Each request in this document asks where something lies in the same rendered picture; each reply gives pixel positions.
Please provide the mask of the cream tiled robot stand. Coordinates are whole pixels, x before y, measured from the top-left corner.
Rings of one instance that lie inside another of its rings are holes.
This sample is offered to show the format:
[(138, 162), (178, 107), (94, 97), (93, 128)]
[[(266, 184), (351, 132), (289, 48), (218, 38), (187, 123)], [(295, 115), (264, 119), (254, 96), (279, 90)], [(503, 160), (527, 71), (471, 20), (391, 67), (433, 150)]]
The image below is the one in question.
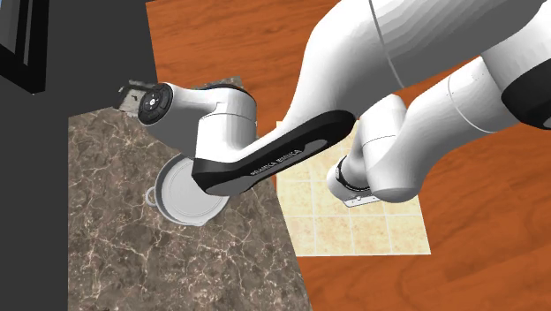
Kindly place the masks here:
[(326, 185), (330, 166), (354, 135), (276, 175), (275, 187), (298, 256), (427, 255), (431, 253), (419, 198), (349, 208)]

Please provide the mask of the black framed window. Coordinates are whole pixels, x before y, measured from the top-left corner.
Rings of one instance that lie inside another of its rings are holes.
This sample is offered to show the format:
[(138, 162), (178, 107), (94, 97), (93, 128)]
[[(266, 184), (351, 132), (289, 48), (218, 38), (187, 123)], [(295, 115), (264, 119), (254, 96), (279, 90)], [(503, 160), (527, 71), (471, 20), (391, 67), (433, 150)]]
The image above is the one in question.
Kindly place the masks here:
[(50, 0), (0, 0), (0, 75), (30, 94), (46, 88)]

